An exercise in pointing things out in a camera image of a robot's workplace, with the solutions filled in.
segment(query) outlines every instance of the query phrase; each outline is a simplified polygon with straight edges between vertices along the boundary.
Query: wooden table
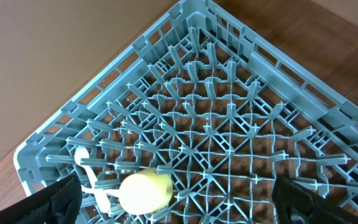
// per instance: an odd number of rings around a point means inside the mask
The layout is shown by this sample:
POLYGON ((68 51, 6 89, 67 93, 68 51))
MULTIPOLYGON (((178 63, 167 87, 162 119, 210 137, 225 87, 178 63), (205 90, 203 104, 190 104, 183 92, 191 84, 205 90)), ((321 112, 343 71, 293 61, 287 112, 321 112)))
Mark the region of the wooden table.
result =
MULTIPOLYGON (((308 0, 216 2, 358 106, 358 27, 308 0)), ((25 197, 13 154, 0 162, 0 210, 25 197)))

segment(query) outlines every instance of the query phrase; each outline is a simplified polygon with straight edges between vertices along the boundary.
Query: yellow object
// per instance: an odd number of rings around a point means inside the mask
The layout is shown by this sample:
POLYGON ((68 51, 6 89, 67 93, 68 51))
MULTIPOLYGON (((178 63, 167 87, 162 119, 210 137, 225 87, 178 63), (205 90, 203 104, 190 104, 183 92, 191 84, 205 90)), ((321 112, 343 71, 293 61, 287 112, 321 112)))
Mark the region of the yellow object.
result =
POLYGON ((124 179, 118 198, 126 212, 141 215, 168 205, 172 190, 172 181, 168 174, 157 174, 155 169, 146 169, 124 179))

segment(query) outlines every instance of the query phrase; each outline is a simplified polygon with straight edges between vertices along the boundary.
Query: black fabric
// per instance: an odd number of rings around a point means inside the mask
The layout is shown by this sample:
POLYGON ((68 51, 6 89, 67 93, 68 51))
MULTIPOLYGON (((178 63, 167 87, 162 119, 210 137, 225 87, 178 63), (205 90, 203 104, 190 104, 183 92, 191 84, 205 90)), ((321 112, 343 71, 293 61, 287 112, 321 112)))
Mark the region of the black fabric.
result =
POLYGON ((0 224, 75 223, 81 201, 80 180, 69 175, 0 211, 0 224))
POLYGON ((280 224, 357 223, 358 217, 290 179, 277 178, 273 202, 280 224))

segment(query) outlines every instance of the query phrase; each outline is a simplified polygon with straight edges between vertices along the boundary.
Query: dish rack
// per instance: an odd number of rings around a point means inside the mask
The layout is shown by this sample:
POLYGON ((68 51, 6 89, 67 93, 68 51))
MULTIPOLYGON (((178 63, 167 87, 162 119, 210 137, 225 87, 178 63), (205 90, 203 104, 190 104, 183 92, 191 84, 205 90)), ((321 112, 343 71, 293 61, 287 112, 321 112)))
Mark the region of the dish rack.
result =
POLYGON ((27 195, 76 173, 96 188, 149 167, 170 204, 111 215, 83 194, 77 223, 277 223, 287 176, 358 214, 358 107, 210 0, 181 0, 16 150, 27 195))

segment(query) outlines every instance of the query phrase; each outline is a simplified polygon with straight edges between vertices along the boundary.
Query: plastic grid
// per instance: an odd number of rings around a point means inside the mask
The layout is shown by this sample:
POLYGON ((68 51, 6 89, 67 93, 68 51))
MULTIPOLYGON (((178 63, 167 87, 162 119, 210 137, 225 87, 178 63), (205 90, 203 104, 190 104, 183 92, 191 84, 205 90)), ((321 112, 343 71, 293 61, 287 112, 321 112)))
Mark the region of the plastic grid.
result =
POLYGON ((84 194, 85 223, 167 223, 172 215, 185 223, 260 222, 261 205, 270 217, 262 222, 277 222, 269 197, 277 175, 322 197, 339 194, 340 206, 358 212, 358 108, 211 1, 175 5, 19 147, 15 166, 26 193, 34 193, 32 182, 49 185, 72 172, 87 184, 73 160, 77 146, 91 149, 81 164, 94 167, 99 188, 116 188, 126 173, 148 167, 170 174, 175 187, 167 208, 141 216, 126 215, 112 198, 110 217, 92 217, 85 208, 96 202, 84 194), (120 70, 133 52, 140 59, 120 70), (117 80, 102 88, 114 72, 117 80), (82 103, 95 87, 97 97, 82 103), (281 100, 272 101, 274 93, 281 100), (247 168, 232 173, 238 162, 247 168), (236 196, 239 184, 248 194, 236 196))

